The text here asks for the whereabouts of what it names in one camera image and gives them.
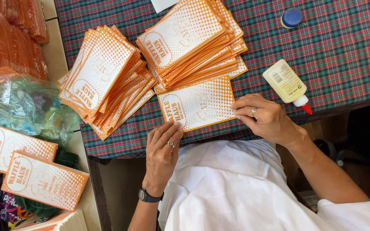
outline white shirt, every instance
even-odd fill
[[[286,185],[275,144],[212,141],[179,150],[159,204],[162,230],[370,230],[370,202],[318,202],[318,214]]]

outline table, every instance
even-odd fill
[[[248,51],[242,54],[247,73],[231,81],[234,95],[259,92],[282,104],[295,122],[305,123],[370,105],[370,0],[224,0],[244,31]],[[56,0],[68,65],[72,66],[84,32],[115,24],[135,45],[146,28],[168,12],[157,14],[150,0]],[[303,11],[294,29],[280,25],[289,7]],[[285,59],[308,87],[312,115],[281,99],[262,78],[273,63]],[[88,155],[97,159],[145,155],[146,135],[163,124],[157,97],[152,97],[109,138],[101,141],[81,124]],[[181,143],[216,139],[254,139],[238,120],[185,133]]]

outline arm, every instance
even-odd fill
[[[179,123],[168,121],[148,134],[146,145],[146,174],[142,188],[151,197],[162,196],[178,161],[179,141],[183,136]],[[171,141],[175,148],[167,145]],[[158,202],[138,201],[128,231],[154,231],[157,224]]]
[[[260,94],[248,94],[235,101],[231,108],[254,134],[291,152],[320,199],[334,203],[370,201],[355,182],[313,144],[306,130],[285,115],[279,104]],[[252,118],[253,108],[257,108],[256,120]]]

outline ring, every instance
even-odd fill
[[[171,141],[168,141],[167,145],[170,145],[170,146],[172,146],[172,148],[175,148],[175,145],[173,145],[173,143]]]
[[[252,109],[252,117],[254,117],[254,113],[257,111],[256,108]]]

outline finger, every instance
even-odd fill
[[[248,126],[254,132],[254,134],[256,134],[258,130],[258,124],[252,117],[247,115],[238,115],[237,118],[240,119],[246,126]]]
[[[265,108],[268,103],[270,103],[270,101],[264,99],[260,94],[249,94],[233,102],[233,104],[231,104],[231,109],[235,110],[246,106]]]
[[[173,124],[173,120],[168,120],[164,125],[158,127],[155,132],[154,136],[152,137],[151,144],[156,144],[158,140],[161,138],[162,134],[166,132]]]
[[[267,116],[267,114],[265,115],[265,111],[267,109],[264,109],[264,108],[256,108],[256,112],[254,112],[254,116],[252,116],[252,109],[254,109],[255,107],[243,107],[243,108],[239,108],[237,109],[236,111],[234,111],[234,114],[235,115],[245,115],[245,116],[249,116],[249,117],[254,117],[256,120],[258,121],[262,121],[263,118],[265,116]]]
[[[167,145],[162,148],[162,153],[166,153],[167,155],[171,155],[171,160],[178,160],[178,149],[179,149],[179,142],[183,137],[182,129],[177,130],[172,137],[169,139],[173,143],[174,148],[171,145]]]
[[[171,136],[178,130],[179,128],[179,122],[176,121],[172,126],[162,134],[160,139],[157,141],[155,146],[157,148],[163,148],[163,146],[170,140]]]
[[[156,131],[157,129],[158,129],[158,128],[156,127],[156,128],[152,129],[152,131],[150,131],[150,132],[148,133],[148,139],[147,139],[147,141],[146,141],[146,144],[147,144],[147,145],[151,144],[152,138],[154,137],[155,131]]]

